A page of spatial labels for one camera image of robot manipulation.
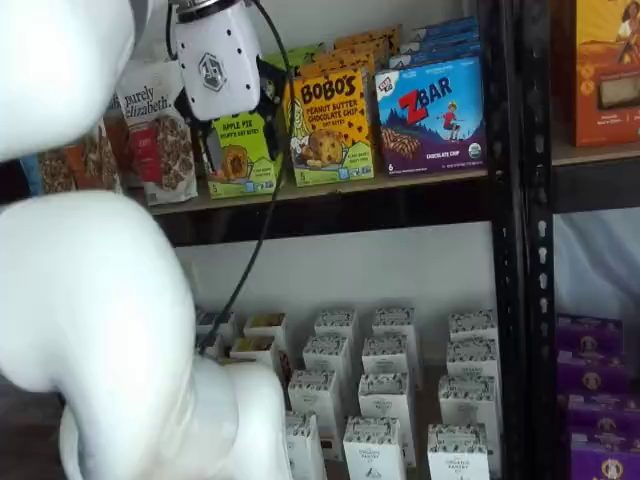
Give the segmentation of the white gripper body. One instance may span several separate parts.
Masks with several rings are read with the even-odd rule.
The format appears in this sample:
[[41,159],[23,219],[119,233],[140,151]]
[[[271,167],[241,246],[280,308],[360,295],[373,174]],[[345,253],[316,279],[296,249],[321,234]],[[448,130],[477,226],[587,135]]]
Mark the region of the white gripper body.
[[244,3],[179,3],[175,40],[193,115],[213,120],[260,100],[260,45]]

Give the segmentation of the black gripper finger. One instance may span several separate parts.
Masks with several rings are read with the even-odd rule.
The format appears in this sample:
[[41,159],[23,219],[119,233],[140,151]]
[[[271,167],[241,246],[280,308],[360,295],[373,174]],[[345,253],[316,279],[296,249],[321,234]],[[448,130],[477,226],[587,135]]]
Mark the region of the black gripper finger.
[[213,132],[210,121],[198,120],[192,112],[186,91],[181,90],[174,101],[174,107],[189,127],[192,137],[199,145],[200,158],[206,173],[215,173],[213,155],[208,144],[208,138]]
[[286,72],[277,66],[257,59],[260,77],[260,100],[257,113],[264,120],[263,133],[271,159],[282,152],[284,118],[282,95],[286,83]]

